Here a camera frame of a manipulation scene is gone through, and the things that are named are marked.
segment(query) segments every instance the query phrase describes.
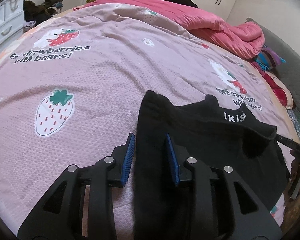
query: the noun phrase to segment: cabinet handle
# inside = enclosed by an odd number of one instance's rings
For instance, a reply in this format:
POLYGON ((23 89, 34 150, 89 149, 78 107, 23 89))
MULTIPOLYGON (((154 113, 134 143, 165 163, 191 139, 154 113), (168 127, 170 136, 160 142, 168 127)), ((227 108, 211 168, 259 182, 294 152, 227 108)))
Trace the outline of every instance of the cabinet handle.
POLYGON ((10 28, 8 30, 5 30, 1 33, 2 36, 7 35, 10 31, 11 31, 12 26, 10 26, 10 28))

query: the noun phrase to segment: white dresser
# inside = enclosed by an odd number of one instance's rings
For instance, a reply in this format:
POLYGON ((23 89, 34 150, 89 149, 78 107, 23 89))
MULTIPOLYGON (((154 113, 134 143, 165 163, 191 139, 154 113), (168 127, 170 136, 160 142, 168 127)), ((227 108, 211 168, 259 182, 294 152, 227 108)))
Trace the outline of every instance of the white dresser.
POLYGON ((24 22, 23 0, 3 0, 0 3, 0 53, 21 37, 24 22))

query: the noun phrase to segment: silver screw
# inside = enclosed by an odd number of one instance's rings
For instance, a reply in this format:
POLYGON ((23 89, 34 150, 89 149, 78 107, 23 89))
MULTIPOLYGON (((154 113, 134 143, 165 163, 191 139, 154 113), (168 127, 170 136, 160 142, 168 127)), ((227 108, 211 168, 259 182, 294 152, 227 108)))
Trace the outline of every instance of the silver screw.
POLYGON ((230 166, 226 166, 226 167, 224 167, 223 169, 224 169, 225 172, 227 172, 227 173, 231 173, 231 172, 233 171, 233 168, 230 167, 230 166))
POLYGON ((191 163, 191 164, 195 164, 195 163, 197 162, 197 159, 194 158, 194 157, 189 157, 189 158, 187 159, 187 162, 189 162, 189 163, 191 163))
POLYGON ((69 171, 69 172, 74 172, 74 171, 76 171, 76 169, 77 169, 77 166, 75 166, 75 165, 70 165, 70 166, 68 167, 68 171, 69 171))
POLYGON ((104 159, 104 161, 105 161, 105 163, 111 163, 111 162, 114 161, 114 158, 111 157, 111 156, 108 156, 108 157, 106 157, 106 158, 104 159))

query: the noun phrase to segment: green strawberry leaf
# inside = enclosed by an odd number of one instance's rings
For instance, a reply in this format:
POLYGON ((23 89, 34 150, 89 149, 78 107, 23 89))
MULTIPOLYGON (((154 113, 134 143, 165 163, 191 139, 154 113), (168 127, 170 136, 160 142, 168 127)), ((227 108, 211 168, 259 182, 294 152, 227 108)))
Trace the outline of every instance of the green strawberry leaf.
POLYGON ((61 104, 64 106, 69 100, 73 98, 73 95, 67 95, 67 90, 54 90, 53 96, 49 98, 49 101, 52 102, 52 104, 61 104))

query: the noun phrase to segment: pink blanket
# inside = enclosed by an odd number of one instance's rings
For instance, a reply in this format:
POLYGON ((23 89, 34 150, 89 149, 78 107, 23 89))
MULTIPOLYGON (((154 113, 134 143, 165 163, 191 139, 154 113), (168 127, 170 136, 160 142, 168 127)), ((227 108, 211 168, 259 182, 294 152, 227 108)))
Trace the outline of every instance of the pink blanket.
POLYGON ((163 0, 96 0, 84 7, 105 3, 124 3, 147 7, 180 24, 193 35, 210 41, 233 54, 251 59, 257 56, 265 43, 261 28, 248 22, 233 27, 219 16, 190 6, 163 0))

